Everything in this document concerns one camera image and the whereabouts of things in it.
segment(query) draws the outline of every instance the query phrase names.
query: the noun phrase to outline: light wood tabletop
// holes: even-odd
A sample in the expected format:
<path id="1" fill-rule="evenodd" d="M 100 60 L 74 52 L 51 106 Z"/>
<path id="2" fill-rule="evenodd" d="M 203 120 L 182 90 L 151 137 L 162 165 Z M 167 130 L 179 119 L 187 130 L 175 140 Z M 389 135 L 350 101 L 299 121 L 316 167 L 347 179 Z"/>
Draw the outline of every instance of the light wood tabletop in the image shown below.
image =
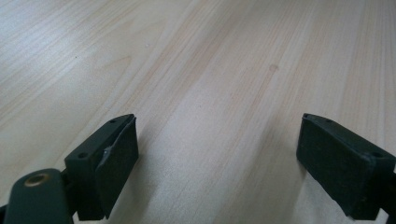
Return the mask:
<path id="1" fill-rule="evenodd" d="M 354 223 L 297 162 L 301 118 L 396 154 L 395 75 L 392 0 L 1 1 L 0 204 L 133 113 L 140 159 L 84 223 Z"/>

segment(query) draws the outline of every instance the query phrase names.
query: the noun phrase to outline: wooden table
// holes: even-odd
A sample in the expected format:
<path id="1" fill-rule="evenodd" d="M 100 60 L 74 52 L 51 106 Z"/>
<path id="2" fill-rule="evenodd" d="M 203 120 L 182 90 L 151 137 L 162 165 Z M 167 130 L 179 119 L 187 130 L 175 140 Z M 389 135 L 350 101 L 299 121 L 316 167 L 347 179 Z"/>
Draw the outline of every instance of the wooden table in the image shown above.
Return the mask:
<path id="1" fill-rule="evenodd" d="M 129 113 L 140 159 L 88 223 L 353 223 L 296 160 L 304 112 L 396 153 L 395 1 L 8 0 L 0 21 L 0 204 Z"/>

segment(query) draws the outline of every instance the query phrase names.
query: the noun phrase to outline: screw hole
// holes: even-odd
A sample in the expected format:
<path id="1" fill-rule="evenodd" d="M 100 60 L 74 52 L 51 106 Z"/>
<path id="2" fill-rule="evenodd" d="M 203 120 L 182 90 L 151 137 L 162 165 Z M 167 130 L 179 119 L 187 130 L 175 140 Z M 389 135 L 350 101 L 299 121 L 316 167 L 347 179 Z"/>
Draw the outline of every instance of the screw hole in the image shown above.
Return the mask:
<path id="1" fill-rule="evenodd" d="M 377 158 L 382 158 L 382 154 L 379 152 L 372 152 L 372 155 L 377 157 Z"/>
<path id="2" fill-rule="evenodd" d="M 38 175 L 34 175 L 34 176 L 29 177 L 29 178 L 25 181 L 24 185 L 25 185 L 26 187 L 35 187 L 35 186 L 39 186 L 39 185 L 41 185 L 42 183 L 46 182 L 49 178 L 50 178 L 50 176 L 47 175 L 47 174 L 38 174 Z"/>
<path id="3" fill-rule="evenodd" d="M 81 153 L 78 154 L 78 157 L 80 159 L 86 158 L 87 156 L 88 156 L 88 153 L 86 153 L 86 152 L 81 152 Z"/>

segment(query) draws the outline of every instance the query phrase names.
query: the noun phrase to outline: wood grain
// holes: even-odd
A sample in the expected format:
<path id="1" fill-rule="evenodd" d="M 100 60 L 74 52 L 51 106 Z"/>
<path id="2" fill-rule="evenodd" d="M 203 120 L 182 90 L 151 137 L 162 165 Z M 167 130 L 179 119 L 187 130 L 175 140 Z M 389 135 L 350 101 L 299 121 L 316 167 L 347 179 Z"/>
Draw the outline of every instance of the wood grain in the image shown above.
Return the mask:
<path id="1" fill-rule="evenodd" d="M 304 112 L 396 154 L 395 1 L 1 1 L 0 21 L 0 204 L 127 113 L 141 158 L 87 223 L 352 223 L 296 160 Z"/>

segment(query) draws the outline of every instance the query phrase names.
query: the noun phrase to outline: wooden surface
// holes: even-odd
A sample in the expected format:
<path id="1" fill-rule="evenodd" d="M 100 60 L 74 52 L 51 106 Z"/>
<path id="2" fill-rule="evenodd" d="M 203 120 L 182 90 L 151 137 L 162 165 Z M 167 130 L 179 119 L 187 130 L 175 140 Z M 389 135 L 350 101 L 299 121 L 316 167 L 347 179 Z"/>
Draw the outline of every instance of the wooden surface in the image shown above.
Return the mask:
<path id="1" fill-rule="evenodd" d="M 395 154 L 395 61 L 392 0 L 1 1 L 0 204 L 134 113 L 99 223 L 352 223 L 296 160 L 301 117 Z"/>

